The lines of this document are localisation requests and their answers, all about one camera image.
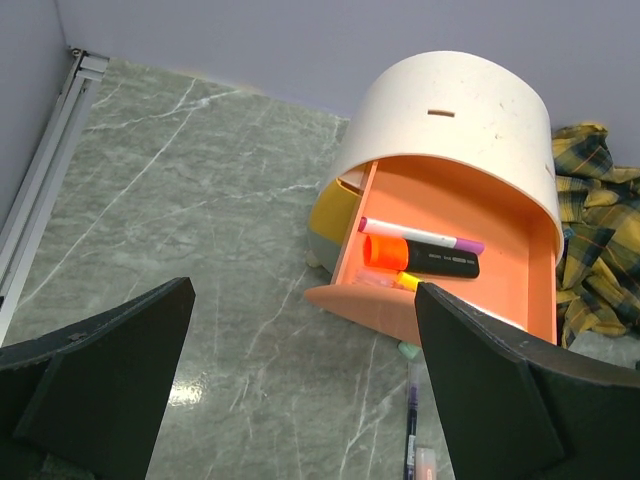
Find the white pen pink cap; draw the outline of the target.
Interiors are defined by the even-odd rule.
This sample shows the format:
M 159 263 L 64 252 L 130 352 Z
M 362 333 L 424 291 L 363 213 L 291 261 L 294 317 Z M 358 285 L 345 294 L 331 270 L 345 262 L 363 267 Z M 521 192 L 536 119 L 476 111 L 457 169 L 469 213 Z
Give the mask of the white pen pink cap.
M 402 238 L 440 247 L 458 249 L 477 255 L 482 254 L 485 250 L 485 245 L 482 242 L 420 230 L 366 216 L 360 218 L 358 231 L 365 234 Z

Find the white pen yellow cap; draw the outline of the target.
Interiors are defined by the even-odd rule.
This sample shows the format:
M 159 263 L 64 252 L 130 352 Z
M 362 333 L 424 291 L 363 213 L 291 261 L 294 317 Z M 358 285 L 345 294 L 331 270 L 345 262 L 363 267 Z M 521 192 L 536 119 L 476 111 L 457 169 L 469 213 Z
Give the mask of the white pen yellow cap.
M 395 282 L 403 289 L 415 292 L 422 280 L 406 272 L 398 272 Z

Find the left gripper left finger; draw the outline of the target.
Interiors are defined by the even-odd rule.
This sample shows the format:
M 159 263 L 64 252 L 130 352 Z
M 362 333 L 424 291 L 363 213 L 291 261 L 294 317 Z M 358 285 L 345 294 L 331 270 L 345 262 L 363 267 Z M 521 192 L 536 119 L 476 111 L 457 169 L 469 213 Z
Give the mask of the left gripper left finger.
M 99 479 L 144 478 L 194 303 L 179 277 L 2 348 L 2 478 L 28 478 L 49 454 Z

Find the pink top drawer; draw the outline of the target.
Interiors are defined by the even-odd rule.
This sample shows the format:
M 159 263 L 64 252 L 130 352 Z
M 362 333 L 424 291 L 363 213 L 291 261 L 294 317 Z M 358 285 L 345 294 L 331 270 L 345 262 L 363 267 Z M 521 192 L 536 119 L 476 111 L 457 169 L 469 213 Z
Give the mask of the pink top drawer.
M 447 292 L 506 318 L 530 334 L 557 339 L 558 235 L 546 212 L 506 183 L 469 166 L 429 157 L 373 161 L 351 215 L 328 285 L 310 288 L 312 304 L 398 340 L 418 344 L 414 295 L 364 283 L 363 216 L 484 244 L 475 279 L 426 276 Z

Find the cream round drawer organizer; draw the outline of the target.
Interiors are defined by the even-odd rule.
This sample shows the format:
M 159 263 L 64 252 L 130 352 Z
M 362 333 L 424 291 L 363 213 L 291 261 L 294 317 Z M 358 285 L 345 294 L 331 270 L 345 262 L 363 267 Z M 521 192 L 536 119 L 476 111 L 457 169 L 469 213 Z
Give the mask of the cream round drawer organizer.
M 546 106 L 525 81 L 490 60 L 432 51 L 385 70 L 351 118 L 321 187 L 370 161 L 399 156 L 480 170 L 561 226 Z

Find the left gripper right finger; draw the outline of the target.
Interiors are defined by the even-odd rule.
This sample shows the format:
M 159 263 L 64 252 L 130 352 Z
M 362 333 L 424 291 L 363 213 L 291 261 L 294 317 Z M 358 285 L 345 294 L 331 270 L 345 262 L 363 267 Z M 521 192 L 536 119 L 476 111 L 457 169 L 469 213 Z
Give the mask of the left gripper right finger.
M 422 283 L 415 309 L 458 479 L 636 479 L 639 373 Z

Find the orange black highlighter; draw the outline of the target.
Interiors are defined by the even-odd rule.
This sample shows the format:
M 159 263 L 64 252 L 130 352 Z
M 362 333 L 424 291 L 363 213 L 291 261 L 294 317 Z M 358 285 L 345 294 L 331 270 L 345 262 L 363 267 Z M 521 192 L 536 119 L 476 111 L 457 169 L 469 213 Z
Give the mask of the orange black highlighter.
M 449 247 L 380 235 L 367 235 L 363 244 L 367 267 L 435 276 L 475 279 L 478 256 Z

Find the yellow drawer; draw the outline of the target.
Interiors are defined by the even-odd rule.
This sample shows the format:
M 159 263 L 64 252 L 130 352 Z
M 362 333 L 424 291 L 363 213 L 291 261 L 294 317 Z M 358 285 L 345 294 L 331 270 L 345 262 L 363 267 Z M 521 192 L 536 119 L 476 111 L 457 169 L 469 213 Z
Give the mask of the yellow drawer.
M 310 214 L 310 231 L 341 246 L 348 233 L 353 211 L 358 206 L 362 191 L 340 178 L 335 179 L 320 193 Z

